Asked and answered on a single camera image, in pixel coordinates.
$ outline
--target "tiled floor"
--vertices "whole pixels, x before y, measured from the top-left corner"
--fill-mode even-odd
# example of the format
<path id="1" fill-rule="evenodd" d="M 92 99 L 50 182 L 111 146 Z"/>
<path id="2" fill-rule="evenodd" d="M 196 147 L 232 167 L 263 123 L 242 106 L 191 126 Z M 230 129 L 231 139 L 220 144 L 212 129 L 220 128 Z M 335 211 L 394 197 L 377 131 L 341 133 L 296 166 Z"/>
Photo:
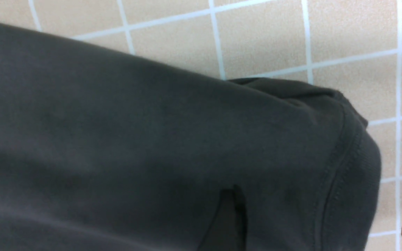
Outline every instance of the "tiled floor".
<path id="1" fill-rule="evenodd" d="M 367 251 L 402 251 L 402 0 L 0 0 L 0 21 L 217 78 L 341 90 L 383 157 Z"/>

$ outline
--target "seam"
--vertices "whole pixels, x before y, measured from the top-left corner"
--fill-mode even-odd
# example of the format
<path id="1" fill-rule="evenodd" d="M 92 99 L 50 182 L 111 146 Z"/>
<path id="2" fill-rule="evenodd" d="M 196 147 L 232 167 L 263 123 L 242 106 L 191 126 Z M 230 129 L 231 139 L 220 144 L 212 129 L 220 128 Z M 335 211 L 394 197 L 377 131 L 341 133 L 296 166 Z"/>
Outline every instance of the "seam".
<path id="1" fill-rule="evenodd" d="M 357 144 L 356 151 L 354 151 L 353 154 L 351 154 L 350 159 L 347 162 L 348 166 L 345 168 L 342 175 L 340 175 L 341 177 L 339 180 L 337 180 L 338 175 L 336 175 L 336 177 L 335 177 L 336 183 L 333 183 L 333 184 L 336 184 L 336 193 L 332 198 L 329 198 L 329 200 L 326 202 L 325 210 L 326 210 L 327 206 L 331 205 L 331 203 L 333 201 L 336 201 L 340 198 L 340 192 L 343 189 L 343 183 L 346 181 L 349 171 L 354 167 L 357 156 L 360 156 L 361 145 L 362 145 L 362 134 L 360 132 L 356 133 L 355 138 L 356 138 L 356 141 L 353 141 L 353 143 Z M 324 218 L 322 221 L 322 230 L 321 230 L 321 237 L 322 237 L 323 241 L 325 240 L 325 238 L 327 238 L 325 230 L 324 230 L 324 228 L 325 228 L 325 212 L 326 212 L 325 210 L 324 210 L 324 215 L 323 215 Z M 336 207 L 330 208 L 330 213 L 329 213 L 329 218 L 328 218 L 330 222 L 333 222 L 332 219 L 334 218 L 335 210 L 336 210 Z"/>
<path id="2" fill-rule="evenodd" d="M 323 194 L 322 191 L 323 191 L 323 188 L 325 186 L 325 182 L 327 181 L 327 178 L 329 176 L 331 167 L 335 162 L 336 156 L 338 155 L 338 149 L 343 143 L 344 132 L 345 132 L 345 129 L 346 129 L 347 112 L 345 110 L 345 107 L 341 103 L 339 103 L 339 105 L 340 105 L 340 108 L 341 108 L 341 111 L 342 111 L 341 114 L 342 114 L 342 117 L 343 117 L 343 119 L 342 119 L 342 127 L 340 129 L 340 135 L 338 137 L 336 145 L 335 145 L 332 153 L 330 154 L 330 157 L 328 158 L 328 161 L 327 161 L 326 168 L 324 169 L 324 171 L 322 173 L 322 178 L 321 178 L 321 181 L 320 181 L 320 184 L 319 184 L 319 189 L 318 189 L 318 192 L 316 193 L 316 200 L 315 200 L 315 203 L 313 204 L 313 208 L 314 208 L 313 221 L 314 221 L 314 224 L 313 224 L 312 230 L 311 230 L 311 235 L 312 235 L 312 240 L 313 240 L 311 250 L 316 250 L 317 242 L 319 242 L 319 245 L 320 245 L 319 250 L 322 250 L 321 236 L 322 236 L 322 224 L 323 224 L 322 220 L 323 220 L 323 216 L 321 217 L 320 222 L 317 221 L 317 217 L 318 217 L 317 214 L 318 214 L 318 211 L 319 211 L 319 202 L 320 202 L 320 200 L 322 198 L 322 196 L 321 196 Z M 319 235 L 316 234 L 317 224 L 320 224 L 319 227 L 321 229 L 321 231 L 319 232 Z"/>

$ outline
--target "gray fabric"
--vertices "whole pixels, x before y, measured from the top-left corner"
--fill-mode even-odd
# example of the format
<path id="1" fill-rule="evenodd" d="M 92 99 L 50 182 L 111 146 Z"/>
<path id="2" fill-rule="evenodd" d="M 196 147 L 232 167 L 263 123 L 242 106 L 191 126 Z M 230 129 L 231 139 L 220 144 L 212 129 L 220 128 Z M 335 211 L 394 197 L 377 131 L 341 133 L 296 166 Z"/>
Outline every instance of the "gray fabric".
<path id="1" fill-rule="evenodd" d="M 0 250 L 196 250 L 238 184 L 249 251 L 362 251 L 381 172 L 366 125 L 334 90 L 0 24 Z"/>

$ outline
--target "black object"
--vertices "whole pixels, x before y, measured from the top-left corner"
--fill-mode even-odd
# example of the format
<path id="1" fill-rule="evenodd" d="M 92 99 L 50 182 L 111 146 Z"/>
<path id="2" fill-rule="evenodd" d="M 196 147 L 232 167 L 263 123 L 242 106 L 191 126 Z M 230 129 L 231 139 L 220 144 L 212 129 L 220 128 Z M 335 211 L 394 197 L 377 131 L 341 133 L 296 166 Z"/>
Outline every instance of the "black object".
<path id="1" fill-rule="evenodd" d="M 198 251 L 244 251 L 246 234 L 246 202 L 243 191 L 235 185 L 221 191 L 217 213 Z"/>
<path id="2" fill-rule="evenodd" d="M 362 251 L 381 173 L 366 126 L 332 89 L 0 24 L 0 251 L 195 251 L 234 184 L 248 251 Z"/>

